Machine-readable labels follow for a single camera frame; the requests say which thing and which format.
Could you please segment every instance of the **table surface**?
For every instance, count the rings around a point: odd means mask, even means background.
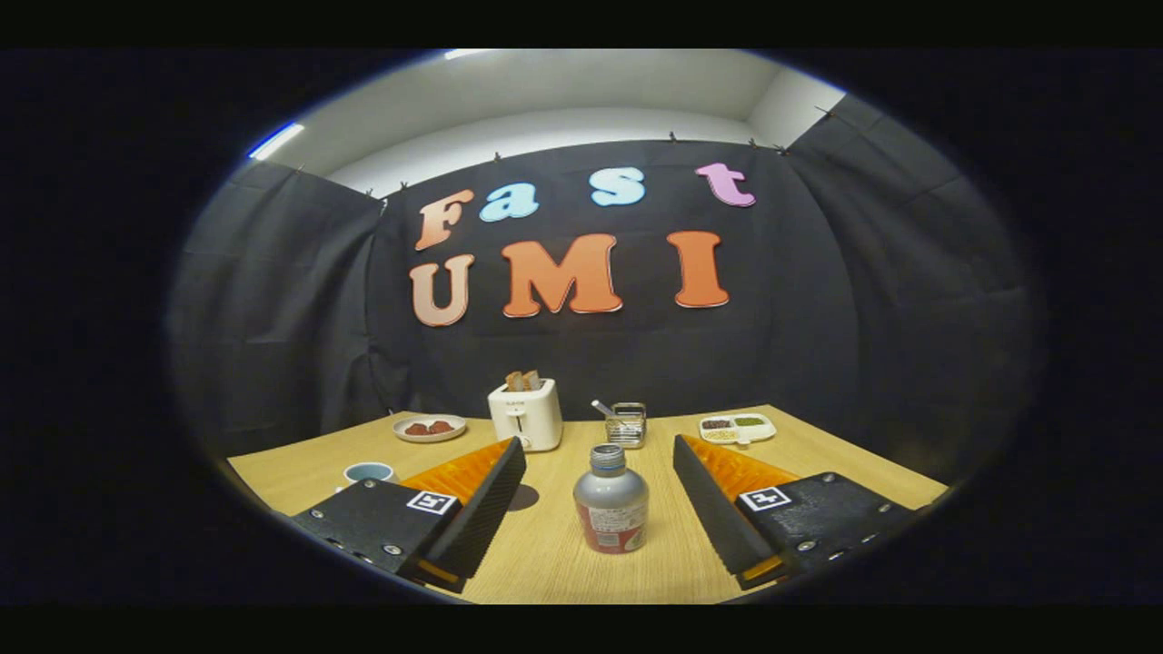
[[[627,465],[650,488],[645,542],[611,555],[591,550],[573,506],[573,484],[588,470],[590,448],[605,442],[602,421],[566,422],[551,452],[526,453],[521,479],[538,499],[506,513],[477,575],[461,599],[481,604],[704,604],[737,598],[741,591],[715,554],[673,469],[675,435],[699,434],[702,418],[762,413],[777,434],[749,446],[720,446],[807,477],[834,471],[908,509],[930,504],[947,488],[865,452],[769,405],[647,420],[641,449],[626,452]],[[345,485],[352,463],[379,461],[400,479],[497,442],[491,420],[466,419],[464,434],[438,443],[400,440],[392,431],[415,413],[397,413],[293,443],[229,460],[242,479],[274,511],[300,513]]]

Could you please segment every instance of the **plate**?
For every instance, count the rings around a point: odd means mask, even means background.
[[[713,422],[726,422],[714,425]],[[729,413],[699,419],[699,435],[715,445],[748,445],[776,435],[776,426],[762,413]]]
[[[405,429],[418,422],[423,425],[424,427],[431,427],[433,422],[437,420],[443,420],[449,425],[451,425],[452,431],[444,432],[441,434],[428,434],[428,435],[413,435],[405,432]],[[436,443],[440,441],[447,441],[450,439],[455,439],[456,436],[459,436],[461,434],[464,433],[465,427],[468,427],[468,422],[465,422],[464,418],[461,418],[459,415],[426,413],[423,415],[414,415],[412,418],[405,418],[404,420],[400,420],[395,425],[392,425],[392,431],[395,432],[395,435],[399,436],[401,440],[411,441],[414,443]]]

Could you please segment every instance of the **white plate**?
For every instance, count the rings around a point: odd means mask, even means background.
[[[452,426],[452,431],[451,432],[444,432],[443,434],[431,434],[431,435],[424,435],[424,436],[420,436],[420,435],[414,436],[412,434],[406,434],[405,433],[405,429],[407,429],[408,427],[415,425],[416,422],[423,424],[424,427],[431,427],[433,422],[435,422],[437,420],[443,420],[443,421],[448,422],[449,425],[451,425]],[[395,425],[392,425],[392,431],[395,432],[397,436],[399,436],[400,439],[406,440],[406,441],[412,441],[414,443],[435,443],[435,442],[447,441],[449,439],[455,439],[456,436],[459,436],[461,434],[464,433],[464,428],[466,426],[468,426],[468,424],[464,421],[464,418],[461,418],[459,415],[445,415],[445,414],[437,414],[437,413],[426,413],[424,415],[416,415],[416,417],[413,417],[413,418],[405,418],[404,420],[400,420]]]
[[[756,418],[763,420],[762,425],[739,426],[735,420],[740,418]],[[707,420],[726,420],[729,427],[704,427]],[[723,415],[708,415],[699,420],[699,435],[702,440],[715,445],[740,443],[748,445],[755,441],[764,441],[776,435],[776,426],[762,413],[728,413]]]

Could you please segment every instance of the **toaster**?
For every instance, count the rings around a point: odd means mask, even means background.
[[[519,439],[526,452],[545,452],[562,442],[562,405],[557,401],[557,384],[542,379],[536,391],[509,391],[502,384],[488,393],[488,413],[493,418],[497,440]]]

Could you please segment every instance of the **bottle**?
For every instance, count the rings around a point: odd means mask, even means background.
[[[590,548],[625,554],[642,547],[649,498],[645,479],[626,468],[622,446],[594,446],[590,471],[573,485],[573,502]]]

